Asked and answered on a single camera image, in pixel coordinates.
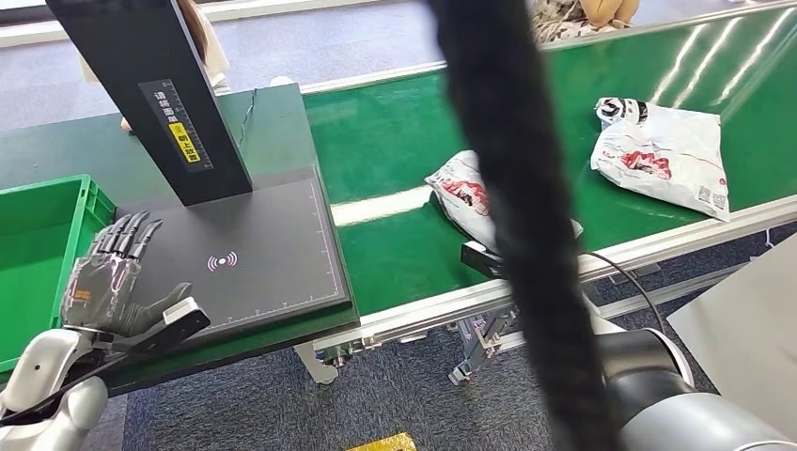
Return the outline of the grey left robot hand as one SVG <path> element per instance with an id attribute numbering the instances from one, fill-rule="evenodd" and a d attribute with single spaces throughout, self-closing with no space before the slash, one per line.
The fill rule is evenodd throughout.
<path id="1" fill-rule="evenodd" d="M 63 327 L 132 338 L 190 296 L 192 285 L 183 282 L 153 303 L 132 300 L 143 257 L 164 222 L 149 216 L 148 210 L 140 210 L 120 217 L 99 231 L 86 254 L 76 259 L 61 301 Z"/>

